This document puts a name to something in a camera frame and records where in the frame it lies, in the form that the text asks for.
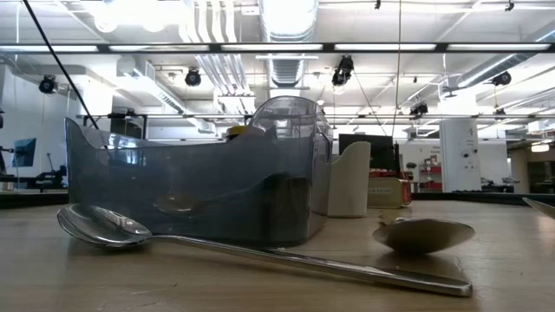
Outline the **blue lit monitor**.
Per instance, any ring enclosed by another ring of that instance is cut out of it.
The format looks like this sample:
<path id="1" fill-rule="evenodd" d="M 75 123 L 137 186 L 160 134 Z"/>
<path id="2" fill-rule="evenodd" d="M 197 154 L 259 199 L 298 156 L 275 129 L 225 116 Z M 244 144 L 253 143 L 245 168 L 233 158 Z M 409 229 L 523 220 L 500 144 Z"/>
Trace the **blue lit monitor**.
<path id="1" fill-rule="evenodd" d="M 13 166 L 32 167 L 36 151 L 36 138 L 16 140 L 14 142 Z"/>

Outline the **all silver spoon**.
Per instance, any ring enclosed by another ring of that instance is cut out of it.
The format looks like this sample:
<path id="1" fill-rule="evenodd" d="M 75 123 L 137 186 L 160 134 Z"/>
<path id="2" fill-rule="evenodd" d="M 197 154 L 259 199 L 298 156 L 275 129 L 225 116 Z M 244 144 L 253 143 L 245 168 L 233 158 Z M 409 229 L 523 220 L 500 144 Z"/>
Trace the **all silver spoon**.
<path id="1" fill-rule="evenodd" d="M 444 276 L 380 269 L 281 250 L 253 249 L 223 244 L 195 237 L 154 235 L 147 227 L 131 218 L 95 205 L 75 204 L 64 206 L 57 212 L 56 217 L 58 224 L 70 236 L 88 244 L 105 248 L 129 249 L 154 241 L 169 242 L 364 282 L 449 296 L 469 297 L 473 293 L 471 283 Z"/>

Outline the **dark grey plastic bin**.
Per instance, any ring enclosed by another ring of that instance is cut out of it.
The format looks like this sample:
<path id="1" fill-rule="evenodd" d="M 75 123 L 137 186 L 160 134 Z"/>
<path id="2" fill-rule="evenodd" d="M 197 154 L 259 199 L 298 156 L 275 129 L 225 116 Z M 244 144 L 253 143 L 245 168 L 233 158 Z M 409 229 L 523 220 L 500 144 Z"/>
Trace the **dark grey plastic bin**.
<path id="1" fill-rule="evenodd" d="M 266 101 L 237 137 L 167 145 L 65 122 L 69 199 L 155 234 L 301 244 L 328 216 L 333 134 L 311 100 Z"/>

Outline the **silver spoon orange handle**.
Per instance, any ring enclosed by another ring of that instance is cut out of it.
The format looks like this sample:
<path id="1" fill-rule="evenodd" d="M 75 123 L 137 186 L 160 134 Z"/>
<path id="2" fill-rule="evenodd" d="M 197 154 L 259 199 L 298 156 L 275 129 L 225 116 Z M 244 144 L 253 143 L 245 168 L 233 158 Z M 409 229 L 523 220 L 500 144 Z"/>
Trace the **silver spoon orange handle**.
<path id="1" fill-rule="evenodd" d="M 379 216 L 372 238 L 396 253 L 426 255 L 463 244 L 475 234 L 472 226 L 461 222 L 391 211 Z"/>

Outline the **silver ventilation duct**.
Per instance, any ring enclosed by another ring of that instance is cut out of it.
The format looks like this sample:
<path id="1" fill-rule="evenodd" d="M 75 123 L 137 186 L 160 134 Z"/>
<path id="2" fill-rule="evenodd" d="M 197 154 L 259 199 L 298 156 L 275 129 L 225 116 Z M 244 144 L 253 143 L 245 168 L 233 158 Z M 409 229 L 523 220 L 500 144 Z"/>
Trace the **silver ventilation duct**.
<path id="1" fill-rule="evenodd" d="M 264 42 L 311 42 L 317 24 L 318 0 L 258 0 Z M 306 61 L 273 59 L 267 65 L 279 88 L 294 88 L 303 78 Z"/>

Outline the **silver spoon coral handle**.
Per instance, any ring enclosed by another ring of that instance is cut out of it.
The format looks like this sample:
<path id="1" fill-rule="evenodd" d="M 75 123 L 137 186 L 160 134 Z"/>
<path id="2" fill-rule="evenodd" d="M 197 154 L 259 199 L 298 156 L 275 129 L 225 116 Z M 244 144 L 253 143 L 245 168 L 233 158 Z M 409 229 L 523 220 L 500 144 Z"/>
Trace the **silver spoon coral handle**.
<path id="1" fill-rule="evenodd" d="M 523 198 L 523 200 L 528 205 L 530 205 L 534 210 L 539 211 L 545 214 L 546 216 L 548 216 L 549 218 L 552 218 L 555 220 L 555 206 L 551 206 L 531 198 Z"/>

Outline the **black monitor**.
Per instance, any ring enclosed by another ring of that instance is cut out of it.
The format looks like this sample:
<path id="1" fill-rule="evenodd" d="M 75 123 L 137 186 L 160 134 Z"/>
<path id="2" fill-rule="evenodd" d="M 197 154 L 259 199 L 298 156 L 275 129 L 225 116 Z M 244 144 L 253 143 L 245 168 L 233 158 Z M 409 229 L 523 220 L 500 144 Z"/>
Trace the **black monitor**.
<path id="1" fill-rule="evenodd" d="M 338 136 L 339 154 L 361 154 L 368 169 L 393 171 L 396 168 L 394 141 L 391 136 L 346 134 Z"/>

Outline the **light grey plastic bin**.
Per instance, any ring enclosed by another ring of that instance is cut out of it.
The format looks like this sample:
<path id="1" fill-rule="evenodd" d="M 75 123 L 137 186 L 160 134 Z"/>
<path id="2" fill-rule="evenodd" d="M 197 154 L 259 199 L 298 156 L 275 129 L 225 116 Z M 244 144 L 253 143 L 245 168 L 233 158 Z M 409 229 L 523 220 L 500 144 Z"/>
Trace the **light grey plastic bin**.
<path id="1" fill-rule="evenodd" d="M 367 214 L 369 169 L 361 154 L 344 153 L 331 163 L 329 218 L 364 218 Z"/>

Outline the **red storage shelf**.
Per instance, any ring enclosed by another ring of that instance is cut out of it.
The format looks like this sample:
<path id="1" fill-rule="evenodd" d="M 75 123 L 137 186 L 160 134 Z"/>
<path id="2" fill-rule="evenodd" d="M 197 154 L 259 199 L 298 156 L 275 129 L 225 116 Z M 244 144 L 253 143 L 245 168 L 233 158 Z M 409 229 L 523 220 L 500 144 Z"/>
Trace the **red storage shelf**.
<path id="1" fill-rule="evenodd" d="M 442 192 L 442 175 L 440 165 L 419 166 L 419 192 Z"/>

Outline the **black aluminium table frame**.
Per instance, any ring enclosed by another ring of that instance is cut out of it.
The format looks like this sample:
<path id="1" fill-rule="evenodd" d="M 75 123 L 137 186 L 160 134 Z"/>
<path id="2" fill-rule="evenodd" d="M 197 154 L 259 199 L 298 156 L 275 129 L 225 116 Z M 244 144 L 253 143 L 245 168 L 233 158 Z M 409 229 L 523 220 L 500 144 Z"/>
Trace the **black aluminium table frame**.
<path id="1" fill-rule="evenodd" d="M 502 205 L 526 205 L 523 198 L 555 206 L 555 194 L 517 194 L 498 192 L 413 193 L 413 201 L 465 201 Z M 0 209 L 36 206 L 65 205 L 69 202 L 66 192 L 0 193 Z"/>

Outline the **white column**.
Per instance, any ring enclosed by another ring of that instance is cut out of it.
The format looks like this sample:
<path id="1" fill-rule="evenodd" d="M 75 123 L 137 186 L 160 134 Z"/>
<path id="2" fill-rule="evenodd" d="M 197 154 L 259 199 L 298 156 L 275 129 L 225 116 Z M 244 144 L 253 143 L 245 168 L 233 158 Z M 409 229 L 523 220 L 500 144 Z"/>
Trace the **white column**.
<path id="1" fill-rule="evenodd" d="M 480 158 L 476 120 L 442 120 L 440 140 L 442 191 L 480 191 Z"/>

